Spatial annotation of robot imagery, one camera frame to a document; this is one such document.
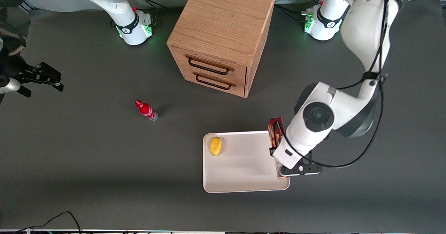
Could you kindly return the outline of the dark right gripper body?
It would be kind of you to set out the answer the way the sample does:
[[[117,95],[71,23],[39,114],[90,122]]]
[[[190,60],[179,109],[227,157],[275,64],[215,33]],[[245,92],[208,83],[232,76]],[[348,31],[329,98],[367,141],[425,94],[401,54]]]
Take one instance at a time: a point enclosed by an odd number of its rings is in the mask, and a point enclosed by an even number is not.
[[[0,39],[0,74],[1,88],[6,87],[11,79],[20,84],[31,82],[33,78],[32,66],[27,64],[21,56],[10,56],[3,39]]]

